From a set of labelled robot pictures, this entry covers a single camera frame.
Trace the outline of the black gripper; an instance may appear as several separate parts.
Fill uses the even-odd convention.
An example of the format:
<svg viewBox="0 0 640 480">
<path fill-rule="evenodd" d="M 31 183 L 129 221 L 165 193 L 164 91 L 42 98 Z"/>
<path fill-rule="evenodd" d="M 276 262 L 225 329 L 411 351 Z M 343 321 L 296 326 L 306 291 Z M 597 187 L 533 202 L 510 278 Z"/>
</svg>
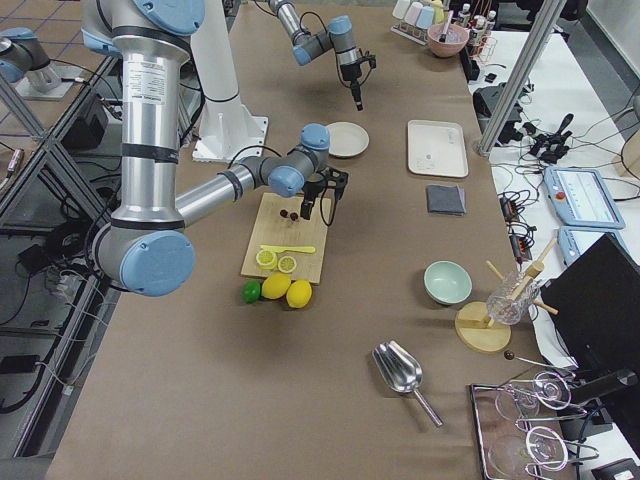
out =
<svg viewBox="0 0 640 480">
<path fill-rule="evenodd" d="M 315 199 L 322 192 L 334 190 L 334 199 L 340 201 L 348 184 L 349 174 L 333 167 L 326 167 L 317 173 L 318 178 L 307 180 L 303 186 L 304 200 L 300 206 L 300 217 L 310 220 Z"/>
<path fill-rule="evenodd" d="M 350 86 L 352 98 L 358 111 L 362 111 L 361 88 L 362 68 L 361 65 L 367 63 L 370 70 L 376 68 L 376 55 L 369 51 L 363 52 L 361 49 L 350 49 L 338 54 L 338 67 L 341 79 Z"/>
</svg>

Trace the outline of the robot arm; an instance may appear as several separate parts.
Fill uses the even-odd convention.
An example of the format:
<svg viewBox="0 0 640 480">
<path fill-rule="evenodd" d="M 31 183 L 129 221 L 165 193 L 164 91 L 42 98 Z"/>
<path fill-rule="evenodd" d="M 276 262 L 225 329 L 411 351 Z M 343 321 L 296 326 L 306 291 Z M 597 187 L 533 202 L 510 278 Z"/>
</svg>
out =
<svg viewBox="0 0 640 480">
<path fill-rule="evenodd" d="M 335 17 L 321 31 L 312 33 L 291 1 L 267 1 L 267 4 L 287 32 L 293 56 L 300 66 L 329 51 L 334 53 L 339 81 L 350 90 L 356 109 L 362 111 L 361 87 L 377 67 L 377 60 L 374 54 L 357 46 L 351 18 L 348 15 Z"/>
<path fill-rule="evenodd" d="M 295 195 L 325 170 L 330 133 L 308 124 L 286 155 L 245 157 L 176 195 L 180 70 L 193 61 L 204 75 L 231 54 L 221 2 L 85 1 L 82 8 L 86 47 L 123 61 L 121 203 L 93 241 L 94 258 L 127 291 L 163 296 L 195 265 L 186 226 L 263 185 Z"/>
</svg>

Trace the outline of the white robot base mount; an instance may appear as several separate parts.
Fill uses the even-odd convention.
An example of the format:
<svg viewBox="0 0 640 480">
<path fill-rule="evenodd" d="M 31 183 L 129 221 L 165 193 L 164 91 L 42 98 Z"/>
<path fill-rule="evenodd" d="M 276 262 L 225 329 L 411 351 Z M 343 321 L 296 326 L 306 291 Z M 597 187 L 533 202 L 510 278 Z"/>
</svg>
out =
<svg viewBox="0 0 640 480">
<path fill-rule="evenodd" d="M 268 129 L 241 100 L 223 4 L 206 1 L 202 25 L 191 36 L 191 50 L 205 104 L 193 157 L 199 162 L 229 162 L 260 155 Z"/>
</svg>

